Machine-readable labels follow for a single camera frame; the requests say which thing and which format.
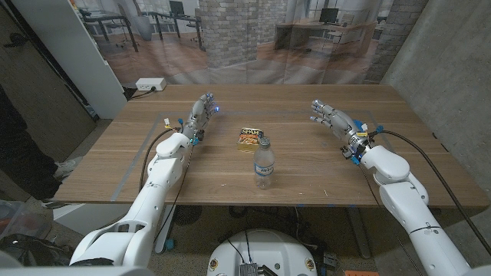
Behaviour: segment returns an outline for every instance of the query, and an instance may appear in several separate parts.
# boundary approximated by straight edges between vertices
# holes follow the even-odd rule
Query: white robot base
[[[215,249],[209,259],[207,275],[314,276],[317,270],[310,252],[294,238],[275,230],[250,229],[232,236]]]

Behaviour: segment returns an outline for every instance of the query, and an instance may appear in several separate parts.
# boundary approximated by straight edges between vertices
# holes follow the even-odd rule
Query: white shoe
[[[71,172],[73,172],[74,169],[78,166],[80,161],[82,161],[82,158],[83,157],[80,156],[62,163],[55,162],[56,166],[58,166],[58,169],[56,170],[56,172],[54,172],[53,177],[61,180],[69,176]]]

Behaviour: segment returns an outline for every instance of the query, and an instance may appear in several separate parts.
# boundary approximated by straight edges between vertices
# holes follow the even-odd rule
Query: computer monitor
[[[319,22],[324,22],[325,24],[336,23],[338,12],[339,12],[339,8],[323,8]]]
[[[184,7],[181,1],[169,1],[170,11],[175,15],[184,15]]]

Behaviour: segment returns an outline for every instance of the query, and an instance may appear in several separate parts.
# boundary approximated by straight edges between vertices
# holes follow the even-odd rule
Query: bottle label
[[[254,170],[255,173],[257,173],[260,176],[269,176],[270,174],[273,173],[273,170],[275,169],[275,164],[273,163],[270,166],[259,166],[258,164],[254,163]]]

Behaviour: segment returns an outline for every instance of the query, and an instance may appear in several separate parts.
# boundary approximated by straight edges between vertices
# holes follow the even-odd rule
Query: curtain
[[[131,87],[141,77],[169,84],[361,84],[391,1],[74,3],[118,80]]]

